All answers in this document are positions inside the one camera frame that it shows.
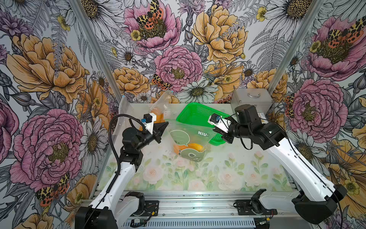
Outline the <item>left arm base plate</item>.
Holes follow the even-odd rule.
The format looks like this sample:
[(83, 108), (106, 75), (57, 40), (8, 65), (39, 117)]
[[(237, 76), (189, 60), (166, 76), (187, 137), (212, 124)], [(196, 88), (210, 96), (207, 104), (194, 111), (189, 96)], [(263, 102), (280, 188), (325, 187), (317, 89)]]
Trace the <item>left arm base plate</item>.
[(159, 212), (159, 204), (160, 204), (160, 201), (158, 201), (158, 200), (146, 200), (143, 211), (140, 214), (134, 213), (134, 214), (132, 214), (132, 216), (134, 216), (134, 217), (148, 217), (148, 216), (157, 217), (158, 212)]

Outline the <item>red mango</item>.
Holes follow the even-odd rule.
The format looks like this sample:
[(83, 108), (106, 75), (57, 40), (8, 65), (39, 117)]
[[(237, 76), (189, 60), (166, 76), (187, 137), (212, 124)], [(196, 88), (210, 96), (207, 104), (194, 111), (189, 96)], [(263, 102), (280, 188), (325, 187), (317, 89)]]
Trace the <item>red mango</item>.
[(179, 154), (180, 154), (180, 152), (181, 152), (182, 150), (186, 149), (186, 148), (188, 148), (188, 146), (184, 146), (184, 145), (179, 146), (179, 145), (177, 145), (177, 144), (174, 144), (174, 145), (173, 145), (173, 151), (174, 151), (177, 155), (179, 155)]

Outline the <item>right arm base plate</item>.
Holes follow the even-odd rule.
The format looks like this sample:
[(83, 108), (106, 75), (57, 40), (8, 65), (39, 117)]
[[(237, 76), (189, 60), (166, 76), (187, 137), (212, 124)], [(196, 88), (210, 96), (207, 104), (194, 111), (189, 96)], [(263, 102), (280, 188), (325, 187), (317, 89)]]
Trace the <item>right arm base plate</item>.
[(238, 215), (258, 215), (258, 216), (274, 216), (278, 212), (276, 209), (265, 209), (259, 201), (249, 199), (239, 199), (233, 203), (233, 207), (237, 209)]

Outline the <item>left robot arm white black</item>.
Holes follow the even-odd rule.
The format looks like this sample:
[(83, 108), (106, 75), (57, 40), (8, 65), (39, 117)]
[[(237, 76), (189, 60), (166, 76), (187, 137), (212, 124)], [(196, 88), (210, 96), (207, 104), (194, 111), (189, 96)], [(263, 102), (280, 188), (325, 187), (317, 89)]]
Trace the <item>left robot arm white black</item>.
[(132, 214), (142, 214), (145, 199), (141, 192), (128, 192), (123, 195), (127, 184), (136, 174), (142, 163), (142, 149), (155, 141), (161, 143), (168, 123), (149, 126), (149, 130), (137, 131), (134, 127), (122, 133), (122, 147), (114, 152), (117, 169), (103, 190), (87, 207), (81, 207), (75, 215), (77, 229), (118, 229)]

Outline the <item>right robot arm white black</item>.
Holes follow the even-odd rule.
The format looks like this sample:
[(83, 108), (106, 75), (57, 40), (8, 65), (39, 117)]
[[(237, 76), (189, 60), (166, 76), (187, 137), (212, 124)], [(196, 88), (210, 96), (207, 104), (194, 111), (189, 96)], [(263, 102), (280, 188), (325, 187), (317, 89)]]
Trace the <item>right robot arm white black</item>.
[(260, 189), (248, 205), (254, 214), (272, 214), (276, 210), (296, 212), (307, 222), (317, 225), (341, 208), (340, 201), (346, 196), (347, 189), (335, 185), (318, 172), (292, 145), (279, 124), (272, 121), (262, 123), (252, 105), (236, 107), (235, 115), (236, 118), (212, 114), (208, 123), (229, 144), (235, 138), (246, 138), (252, 145), (256, 144), (272, 154), (299, 186), (299, 190), (287, 194)]

